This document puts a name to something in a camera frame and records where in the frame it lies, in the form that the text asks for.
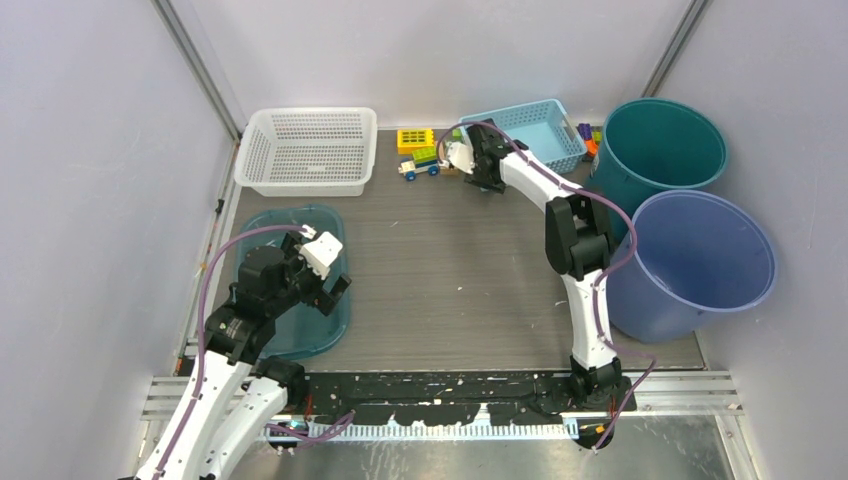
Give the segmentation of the light blue perforated basket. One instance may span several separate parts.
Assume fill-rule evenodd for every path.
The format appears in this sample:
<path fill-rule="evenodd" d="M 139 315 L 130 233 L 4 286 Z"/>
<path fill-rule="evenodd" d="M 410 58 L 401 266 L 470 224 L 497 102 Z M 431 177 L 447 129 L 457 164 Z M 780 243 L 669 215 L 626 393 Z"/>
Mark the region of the light blue perforated basket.
<path fill-rule="evenodd" d="M 460 118 L 491 120 L 513 140 L 526 144 L 535 157 L 558 174 L 572 172 L 588 153 L 585 141 L 558 99 L 539 100 Z"/>

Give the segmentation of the white perforated plastic basket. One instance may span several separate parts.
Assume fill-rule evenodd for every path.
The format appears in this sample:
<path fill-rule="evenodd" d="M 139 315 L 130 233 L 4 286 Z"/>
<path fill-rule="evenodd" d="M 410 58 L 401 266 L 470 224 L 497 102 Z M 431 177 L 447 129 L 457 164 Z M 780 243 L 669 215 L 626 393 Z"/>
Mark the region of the white perforated plastic basket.
<path fill-rule="evenodd" d="M 373 173 L 377 136 L 368 107 L 261 109 L 244 130 L 234 181 L 265 197 L 358 197 Z"/>

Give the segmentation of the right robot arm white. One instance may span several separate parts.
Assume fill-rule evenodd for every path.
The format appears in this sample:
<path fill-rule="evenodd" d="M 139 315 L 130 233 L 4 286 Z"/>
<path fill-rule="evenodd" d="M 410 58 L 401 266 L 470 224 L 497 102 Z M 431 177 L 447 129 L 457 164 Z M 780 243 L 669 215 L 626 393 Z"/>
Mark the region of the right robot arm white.
<path fill-rule="evenodd" d="M 544 214 L 544 250 L 567 294 L 573 343 L 566 392 L 580 410 L 612 412 L 630 388 L 611 346 L 603 277 L 613 254 L 606 206 L 540 163 L 529 147 L 492 121 L 466 127 L 471 148 L 468 183 L 502 192 L 512 188 Z"/>

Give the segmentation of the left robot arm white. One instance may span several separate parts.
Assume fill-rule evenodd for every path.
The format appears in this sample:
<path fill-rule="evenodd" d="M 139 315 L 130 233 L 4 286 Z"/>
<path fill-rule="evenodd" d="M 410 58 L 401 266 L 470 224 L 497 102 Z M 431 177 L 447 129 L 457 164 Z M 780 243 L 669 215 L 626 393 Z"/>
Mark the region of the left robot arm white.
<path fill-rule="evenodd" d="M 201 313 L 194 367 L 164 433 L 137 479 L 227 479 L 276 414 L 304 405 L 302 365 L 260 354 L 276 321 L 298 305 L 330 315 L 351 284 L 340 275 L 325 287 L 343 250 L 328 231 L 283 225 L 280 246 L 251 249 L 228 299 Z"/>

